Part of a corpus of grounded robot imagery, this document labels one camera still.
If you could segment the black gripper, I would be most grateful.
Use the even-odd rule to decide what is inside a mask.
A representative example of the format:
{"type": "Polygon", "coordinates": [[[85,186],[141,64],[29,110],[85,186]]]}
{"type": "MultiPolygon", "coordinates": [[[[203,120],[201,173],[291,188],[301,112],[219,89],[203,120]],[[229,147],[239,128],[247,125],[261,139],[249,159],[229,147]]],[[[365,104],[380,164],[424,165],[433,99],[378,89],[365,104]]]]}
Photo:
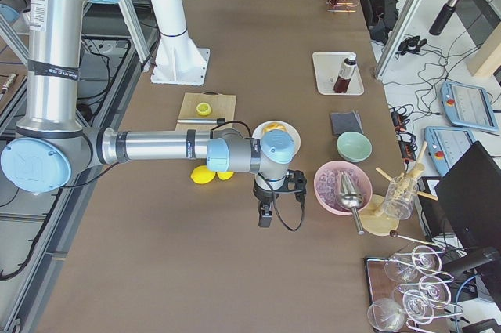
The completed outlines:
{"type": "Polygon", "coordinates": [[[254,178],[253,193],[260,201],[258,207],[258,226],[260,228],[269,228],[272,222],[272,208],[276,207],[277,192],[273,188],[282,187],[285,183],[285,177],[281,179],[266,179],[262,174],[257,174],[254,178]]]}

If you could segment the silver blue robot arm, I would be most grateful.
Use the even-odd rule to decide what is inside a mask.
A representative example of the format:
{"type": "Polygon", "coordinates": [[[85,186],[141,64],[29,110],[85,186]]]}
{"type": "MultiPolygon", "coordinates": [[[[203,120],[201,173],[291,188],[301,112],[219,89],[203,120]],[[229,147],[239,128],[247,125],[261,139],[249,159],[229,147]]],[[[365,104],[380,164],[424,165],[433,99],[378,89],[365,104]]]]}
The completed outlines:
{"type": "Polygon", "coordinates": [[[279,215],[280,194],[305,200],[305,177],[289,167],[294,140],[279,129],[256,139],[219,127],[118,132],[81,126],[76,119],[77,84],[83,9],[90,1],[31,0],[26,113],[16,124],[16,138],[1,155],[9,181],[40,194],[66,186],[72,177],[97,165],[203,159],[211,171],[254,175],[261,227],[279,215]]]}

